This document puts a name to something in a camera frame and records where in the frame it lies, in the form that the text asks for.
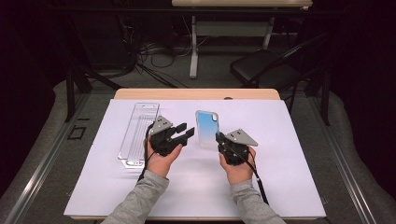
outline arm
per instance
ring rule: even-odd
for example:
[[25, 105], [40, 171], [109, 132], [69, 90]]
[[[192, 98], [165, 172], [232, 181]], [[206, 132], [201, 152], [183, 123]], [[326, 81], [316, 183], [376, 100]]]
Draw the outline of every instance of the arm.
[[[256, 151], [249, 148], [248, 162], [253, 164]], [[238, 207], [239, 216], [247, 224], [280, 224], [285, 223], [283, 219], [262, 200], [260, 193], [253, 188], [251, 177], [253, 171], [246, 164], [231, 166], [227, 164], [224, 156], [220, 153], [219, 160], [221, 167], [227, 174], [228, 182], [231, 185], [231, 197]]]
[[148, 144], [148, 167], [144, 178], [137, 182], [134, 189], [120, 203], [103, 223], [145, 223], [152, 206], [158, 201], [169, 185], [166, 178], [172, 162], [180, 154], [178, 145], [171, 154], [163, 157], [154, 153]]

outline long sleeve shirt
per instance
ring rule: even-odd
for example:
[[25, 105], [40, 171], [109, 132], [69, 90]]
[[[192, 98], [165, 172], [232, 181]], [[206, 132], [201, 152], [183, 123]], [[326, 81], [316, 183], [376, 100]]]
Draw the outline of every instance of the long sleeve shirt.
[[[145, 223], [151, 208], [168, 185], [168, 179], [146, 171], [145, 177], [103, 223]], [[231, 185], [231, 197], [238, 207], [239, 216], [247, 224], [285, 223], [268, 204], [264, 203], [259, 192], [253, 188], [251, 180]]]

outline person's right hand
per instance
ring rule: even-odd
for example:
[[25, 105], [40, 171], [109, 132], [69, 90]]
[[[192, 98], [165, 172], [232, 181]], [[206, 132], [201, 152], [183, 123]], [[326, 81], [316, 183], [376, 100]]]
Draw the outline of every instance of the person's right hand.
[[[248, 149], [250, 153], [247, 161], [254, 166], [253, 158], [256, 157], [256, 151], [252, 147]], [[230, 185], [249, 180], [253, 176], [253, 170], [245, 162], [236, 166], [229, 165], [221, 153], [219, 153], [219, 159], [221, 167], [227, 173], [227, 179]]]

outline chair leg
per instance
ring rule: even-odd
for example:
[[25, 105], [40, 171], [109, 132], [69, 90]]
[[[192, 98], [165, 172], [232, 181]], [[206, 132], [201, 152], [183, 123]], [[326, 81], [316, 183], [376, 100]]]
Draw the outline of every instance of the chair leg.
[[296, 96], [298, 83], [294, 84], [293, 86], [293, 93], [291, 94], [290, 104], [289, 104], [289, 113], [291, 114], [291, 110], [293, 108], [294, 97]]

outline chair seat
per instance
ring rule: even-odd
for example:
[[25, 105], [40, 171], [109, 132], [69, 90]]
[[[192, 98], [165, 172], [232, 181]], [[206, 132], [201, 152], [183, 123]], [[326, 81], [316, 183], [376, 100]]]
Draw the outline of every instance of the chair seat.
[[[231, 63], [231, 73], [247, 83], [248, 80], [261, 73], [264, 68], [278, 59], [273, 52], [260, 49], [248, 56]], [[259, 88], [271, 88], [278, 91], [287, 88], [290, 81], [297, 81], [301, 78], [301, 74], [287, 64], [275, 67], [260, 76]]]

